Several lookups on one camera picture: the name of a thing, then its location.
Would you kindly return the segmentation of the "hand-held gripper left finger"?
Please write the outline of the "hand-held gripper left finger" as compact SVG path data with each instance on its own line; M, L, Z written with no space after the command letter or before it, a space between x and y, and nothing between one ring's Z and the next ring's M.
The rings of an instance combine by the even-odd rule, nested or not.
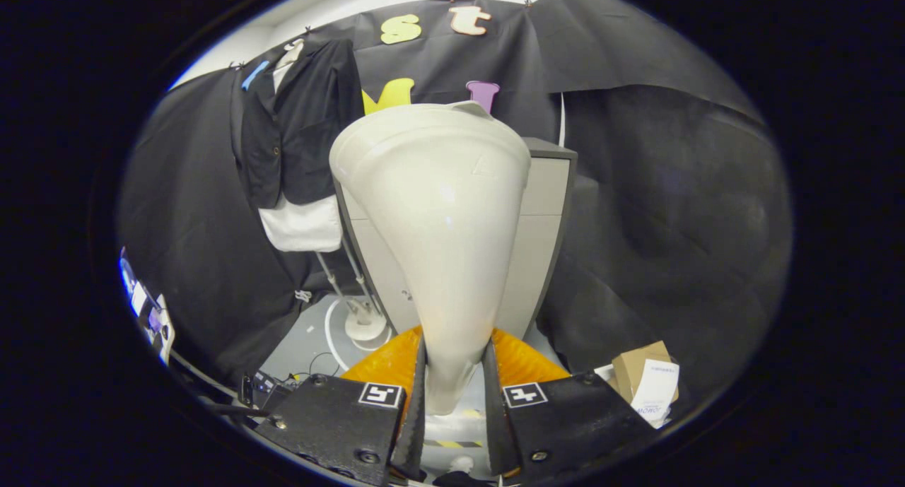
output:
M407 330L339 377L308 377L253 433L307 467L357 483L416 480L426 436L426 367L423 330Z

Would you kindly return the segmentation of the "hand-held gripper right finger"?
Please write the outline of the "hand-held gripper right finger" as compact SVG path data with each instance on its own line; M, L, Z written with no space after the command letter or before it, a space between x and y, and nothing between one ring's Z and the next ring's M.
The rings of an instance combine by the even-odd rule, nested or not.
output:
M569 374L501 329L484 351L484 391L489 465L502 486L584 481L658 435L601 375Z

